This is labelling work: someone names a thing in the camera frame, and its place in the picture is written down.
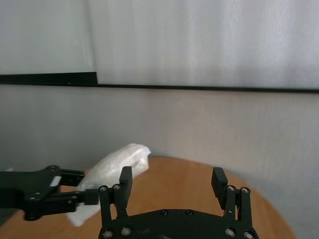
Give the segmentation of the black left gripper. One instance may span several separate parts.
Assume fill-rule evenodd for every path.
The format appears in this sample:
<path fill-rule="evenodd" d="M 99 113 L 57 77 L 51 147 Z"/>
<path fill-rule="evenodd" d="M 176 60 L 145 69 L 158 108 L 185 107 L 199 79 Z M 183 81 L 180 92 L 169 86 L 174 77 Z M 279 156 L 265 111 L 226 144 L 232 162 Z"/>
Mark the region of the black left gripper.
<path fill-rule="evenodd" d="M 42 216 L 75 212 L 80 204 L 97 205 L 97 189 L 52 194 L 58 185 L 78 186 L 84 176 L 84 171 L 55 165 L 33 172 L 2 171 L 0 207 L 20 209 L 26 221 L 35 221 Z"/>

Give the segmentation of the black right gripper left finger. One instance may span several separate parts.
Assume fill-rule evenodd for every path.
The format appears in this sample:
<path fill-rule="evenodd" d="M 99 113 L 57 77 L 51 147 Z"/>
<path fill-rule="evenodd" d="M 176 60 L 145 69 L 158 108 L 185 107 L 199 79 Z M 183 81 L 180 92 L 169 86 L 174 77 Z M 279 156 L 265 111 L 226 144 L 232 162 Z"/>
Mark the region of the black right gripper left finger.
<path fill-rule="evenodd" d="M 111 188 L 103 185 L 99 187 L 99 198 L 102 222 L 112 220 L 110 205 L 114 204 L 117 212 L 117 219 L 127 217 L 127 205 L 132 189 L 132 168 L 122 168 L 119 183 Z"/>

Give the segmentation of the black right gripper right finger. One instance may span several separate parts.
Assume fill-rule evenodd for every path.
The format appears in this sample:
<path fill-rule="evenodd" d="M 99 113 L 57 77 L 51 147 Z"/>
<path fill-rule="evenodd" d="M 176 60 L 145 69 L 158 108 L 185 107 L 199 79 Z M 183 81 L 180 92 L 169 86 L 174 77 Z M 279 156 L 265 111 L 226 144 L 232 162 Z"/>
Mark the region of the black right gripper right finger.
<path fill-rule="evenodd" d="M 251 222 L 251 191 L 247 187 L 237 189 L 228 184 L 224 170 L 214 167 L 212 171 L 211 185 L 224 217 L 235 220 L 235 209 L 237 209 L 237 220 Z"/>

